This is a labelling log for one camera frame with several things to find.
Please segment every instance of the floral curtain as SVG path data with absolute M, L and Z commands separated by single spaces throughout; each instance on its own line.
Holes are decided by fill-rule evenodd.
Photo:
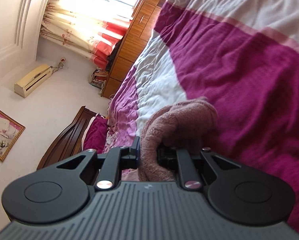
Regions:
M 130 19 L 106 8 L 73 0 L 48 0 L 40 36 L 66 46 L 105 69 L 107 56 L 129 25 Z

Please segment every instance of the silver screw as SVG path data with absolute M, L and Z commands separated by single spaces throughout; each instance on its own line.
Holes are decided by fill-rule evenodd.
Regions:
M 113 183 L 110 182 L 109 180 L 100 180 L 99 182 L 96 183 L 96 186 L 101 189 L 108 189 L 113 186 Z
M 204 147 L 204 148 L 202 149 L 202 151 L 205 152 L 205 153 L 209 153 L 209 152 L 211 151 L 211 148 L 209 148 L 209 147 Z
M 201 183 L 199 181 L 196 180 L 190 180 L 188 182 L 185 182 L 184 186 L 186 188 L 190 188 L 190 189 L 197 189 L 201 187 Z

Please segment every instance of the wedding photo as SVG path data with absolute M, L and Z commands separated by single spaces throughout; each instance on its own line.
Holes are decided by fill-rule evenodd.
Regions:
M 3 161 L 25 127 L 0 111 L 0 160 Z

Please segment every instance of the wooden cabinet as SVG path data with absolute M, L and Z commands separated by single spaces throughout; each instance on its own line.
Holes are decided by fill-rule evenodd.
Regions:
M 140 0 L 122 44 L 114 59 L 102 96 L 115 94 L 128 71 L 146 47 L 161 11 L 163 0 Z

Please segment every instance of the bedspread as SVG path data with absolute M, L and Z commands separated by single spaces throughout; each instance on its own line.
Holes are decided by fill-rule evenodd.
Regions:
M 219 115 L 206 145 L 289 183 L 299 232 L 299 0 L 167 0 L 112 100 L 114 146 L 200 96 Z

